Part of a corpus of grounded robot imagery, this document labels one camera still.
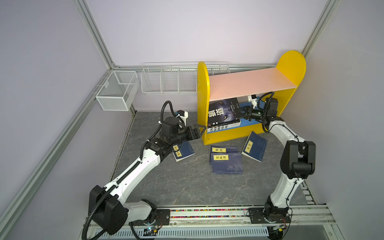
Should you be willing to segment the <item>white booklet black text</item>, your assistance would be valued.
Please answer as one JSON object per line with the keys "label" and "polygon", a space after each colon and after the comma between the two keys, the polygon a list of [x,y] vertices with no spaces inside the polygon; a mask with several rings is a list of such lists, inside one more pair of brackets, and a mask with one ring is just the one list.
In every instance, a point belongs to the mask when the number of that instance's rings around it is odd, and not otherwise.
{"label": "white booklet black text", "polygon": [[207,133],[213,133],[213,132],[224,131],[232,128],[237,128],[240,126],[240,124],[241,123],[239,122],[239,123],[232,123],[228,125],[212,126],[207,128]]}

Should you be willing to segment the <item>black book orange title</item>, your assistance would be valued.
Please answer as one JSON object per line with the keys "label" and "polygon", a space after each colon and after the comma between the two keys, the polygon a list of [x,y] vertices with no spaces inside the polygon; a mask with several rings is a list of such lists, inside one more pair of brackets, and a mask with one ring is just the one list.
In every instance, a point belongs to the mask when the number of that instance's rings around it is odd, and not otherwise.
{"label": "black book orange title", "polygon": [[238,127],[240,125],[240,123],[241,123],[241,120],[237,119],[237,120],[232,120],[229,122],[221,122],[221,123],[212,124],[212,125],[208,126],[208,128],[216,128],[216,127],[233,125],[233,124],[235,124],[235,126]]}

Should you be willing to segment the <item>dark eye cover book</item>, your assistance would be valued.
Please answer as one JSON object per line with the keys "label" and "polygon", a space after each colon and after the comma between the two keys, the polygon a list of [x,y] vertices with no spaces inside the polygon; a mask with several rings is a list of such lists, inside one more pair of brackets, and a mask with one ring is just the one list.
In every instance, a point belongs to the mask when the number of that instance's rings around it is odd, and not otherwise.
{"label": "dark eye cover book", "polygon": [[208,127],[232,123],[240,119],[237,109],[240,108],[237,98],[224,99],[209,103]]}

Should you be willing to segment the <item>blue book front stack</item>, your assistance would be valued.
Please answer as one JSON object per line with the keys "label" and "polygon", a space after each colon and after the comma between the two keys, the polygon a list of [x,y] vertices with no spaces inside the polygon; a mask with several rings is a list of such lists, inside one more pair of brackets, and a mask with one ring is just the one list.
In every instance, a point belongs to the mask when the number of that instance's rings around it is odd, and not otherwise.
{"label": "blue book front stack", "polygon": [[213,175],[242,175],[242,155],[235,153],[212,153],[211,165]]}

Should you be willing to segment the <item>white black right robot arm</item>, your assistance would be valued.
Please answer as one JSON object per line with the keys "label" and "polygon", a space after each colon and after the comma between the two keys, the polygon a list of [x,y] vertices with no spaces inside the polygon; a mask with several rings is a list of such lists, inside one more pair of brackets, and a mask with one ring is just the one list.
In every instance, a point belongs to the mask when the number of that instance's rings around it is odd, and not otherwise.
{"label": "white black right robot arm", "polygon": [[268,221],[286,217],[290,201],[299,185],[315,172],[316,145],[306,141],[291,130],[286,122],[277,116],[278,100],[274,92],[258,97],[248,96],[250,105],[237,110],[245,120],[259,122],[265,133],[272,133],[284,146],[280,160],[281,177],[274,192],[267,198],[263,215]]}

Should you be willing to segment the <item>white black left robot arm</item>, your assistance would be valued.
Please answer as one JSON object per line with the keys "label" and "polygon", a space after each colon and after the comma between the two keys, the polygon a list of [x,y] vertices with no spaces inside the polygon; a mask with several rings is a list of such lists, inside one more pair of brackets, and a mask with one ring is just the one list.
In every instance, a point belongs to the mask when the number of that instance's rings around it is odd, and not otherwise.
{"label": "white black left robot arm", "polygon": [[[165,118],[165,108],[171,109],[171,116]],[[88,238],[91,222],[102,230],[93,238],[97,240],[104,233],[114,235],[125,223],[132,226],[141,221],[146,224],[156,222],[157,206],[148,200],[127,203],[135,187],[155,167],[157,167],[176,145],[200,139],[207,127],[194,124],[187,126],[186,117],[175,112],[171,101],[166,101],[161,109],[160,120],[155,132],[143,143],[138,158],[119,176],[101,187],[96,185],[89,195],[89,210],[81,238]]]}

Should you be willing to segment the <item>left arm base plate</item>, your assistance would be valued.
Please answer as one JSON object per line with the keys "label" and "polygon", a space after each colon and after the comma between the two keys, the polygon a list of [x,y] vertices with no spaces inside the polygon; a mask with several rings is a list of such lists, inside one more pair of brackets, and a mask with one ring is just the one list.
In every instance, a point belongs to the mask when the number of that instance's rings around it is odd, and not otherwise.
{"label": "left arm base plate", "polygon": [[146,220],[136,220],[132,223],[133,226],[168,226],[171,220],[170,209],[156,209],[155,212],[150,213]]}

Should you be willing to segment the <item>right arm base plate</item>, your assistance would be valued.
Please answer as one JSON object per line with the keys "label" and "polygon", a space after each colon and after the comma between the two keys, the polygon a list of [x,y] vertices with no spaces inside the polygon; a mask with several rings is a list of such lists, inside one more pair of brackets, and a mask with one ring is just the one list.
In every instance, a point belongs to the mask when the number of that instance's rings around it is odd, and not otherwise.
{"label": "right arm base plate", "polygon": [[268,210],[264,207],[249,208],[246,216],[250,218],[252,224],[288,224],[291,222],[288,208]]}

